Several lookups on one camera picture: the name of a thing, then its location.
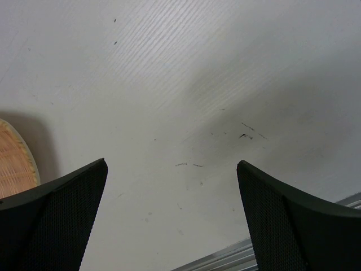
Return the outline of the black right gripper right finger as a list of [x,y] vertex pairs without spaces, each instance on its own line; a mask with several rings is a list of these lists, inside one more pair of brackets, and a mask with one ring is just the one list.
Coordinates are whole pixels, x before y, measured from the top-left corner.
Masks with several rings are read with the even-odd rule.
[[360,270],[360,210],[310,195],[244,160],[237,178],[259,270]]

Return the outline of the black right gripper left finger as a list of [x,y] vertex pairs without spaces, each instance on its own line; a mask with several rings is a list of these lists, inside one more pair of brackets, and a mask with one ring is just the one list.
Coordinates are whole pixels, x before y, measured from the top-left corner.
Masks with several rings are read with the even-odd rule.
[[107,174],[99,159],[1,199],[1,270],[79,270]]

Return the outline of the woven wicker fruit bowl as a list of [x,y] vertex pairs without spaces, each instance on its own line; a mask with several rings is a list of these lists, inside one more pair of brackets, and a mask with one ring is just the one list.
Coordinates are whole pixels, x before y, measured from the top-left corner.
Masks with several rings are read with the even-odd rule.
[[17,130],[1,120],[1,198],[41,184],[34,157]]

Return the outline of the aluminium table frame rail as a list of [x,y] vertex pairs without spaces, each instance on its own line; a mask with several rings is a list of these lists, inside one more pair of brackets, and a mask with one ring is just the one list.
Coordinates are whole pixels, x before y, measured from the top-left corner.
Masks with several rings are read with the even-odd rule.
[[252,241],[245,239],[174,271],[258,270]]

